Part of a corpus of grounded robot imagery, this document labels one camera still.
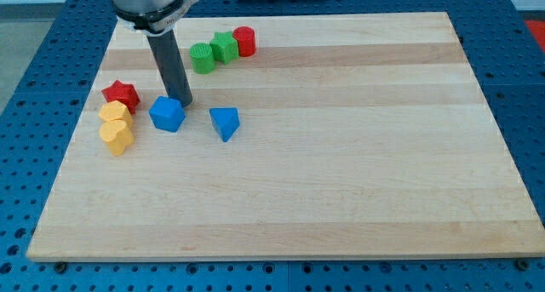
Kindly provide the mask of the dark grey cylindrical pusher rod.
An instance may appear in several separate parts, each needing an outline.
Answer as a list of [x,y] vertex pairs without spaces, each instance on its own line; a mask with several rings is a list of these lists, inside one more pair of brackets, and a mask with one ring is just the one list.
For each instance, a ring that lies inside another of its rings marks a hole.
[[167,96],[178,100],[183,107],[189,106],[192,103],[192,91],[174,32],[168,31],[161,36],[148,37],[147,41]]

